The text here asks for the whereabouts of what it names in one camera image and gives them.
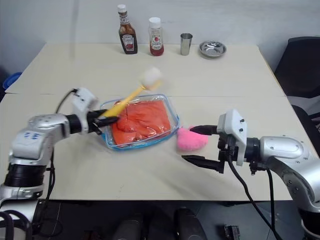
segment metal cup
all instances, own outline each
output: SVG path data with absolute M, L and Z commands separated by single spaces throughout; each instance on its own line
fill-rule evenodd
M 180 37 L 181 37 L 180 52 L 181 52 L 181 55 L 186 56 L 189 54 L 190 45 L 191 45 L 193 36 L 191 33 L 182 33 Z

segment white table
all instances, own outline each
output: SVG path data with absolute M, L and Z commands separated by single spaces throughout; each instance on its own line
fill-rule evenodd
M 29 118 L 52 113 L 62 94 L 7 94 L 0 103 L 0 180 L 8 166 L 8 152 L 16 133 Z M 97 96 L 111 100 L 116 96 Z M 248 136 L 286 134 L 304 141 L 315 151 L 297 116 L 284 96 L 265 97 L 170 97 L 185 127 L 218 122 L 220 114 L 236 108 L 248 123 Z M 71 111 L 67 101 L 62 112 Z M 218 136 L 197 152 L 217 160 Z M 57 200 L 212 200 L 247 201 L 243 187 L 225 166 L 224 174 L 186 162 L 176 150 L 176 136 L 160 144 L 130 151 L 108 149 L 94 133 L 74 134 L 55 146 L 56 185 L 51 198 Z M 253 199 L 269 200 L 266 172 L 251 176 L 249 165 L 236 167 L 247 182 Z M 274 174 L 276 200 L 291 199 L 286 186 Z
M 160 89 L 167 96 L 252 97 L 284 96 L 277 80 L 255 45 L 228 45 L 223 57 L 204 58 L 198 45 L 188 56 L 180 45 L 166 44 L 162 56 L 151 56 L 149 45 L 125 55 L 120 44 L 46 44 L 7 89 L 15 94 L 61 94 L 86 87 L 96 95 L 127 96 L 150 66 L 166 78 Z

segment metal bowl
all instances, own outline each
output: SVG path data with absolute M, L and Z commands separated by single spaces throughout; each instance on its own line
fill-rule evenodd
M 217 58 L 222 56 L 226 51 L 227 47 L 218 41 L 204 41 L 199 45 L 200 52 L 209 58 Z

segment brush handle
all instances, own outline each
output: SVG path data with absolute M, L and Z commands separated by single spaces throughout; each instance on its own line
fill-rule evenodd
M 143 90 L 144 88 L 140 86 L 124 100 L 114 105 L 109 110 L 105 111 L 100 117 L 117 117 L 126 108 L 128 103 L 132 101 L 132 99 L 134 99 L 137 95 L 139 95 Z

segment heinz ketchup bottle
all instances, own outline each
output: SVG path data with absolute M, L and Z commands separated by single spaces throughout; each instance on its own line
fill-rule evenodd
M 149 18 L 150 52 L 153 56 L 164 53 L 164 42 L 162 38 L 161 19 L 159 17 Z
M 118 5 L 118 13 L 120 17 L 119 36 L 122 48 L 125 54 L 136 54 L 138 52 L 136 31 L 131 26 L 130 21 L 128 19 L 126 5 Z

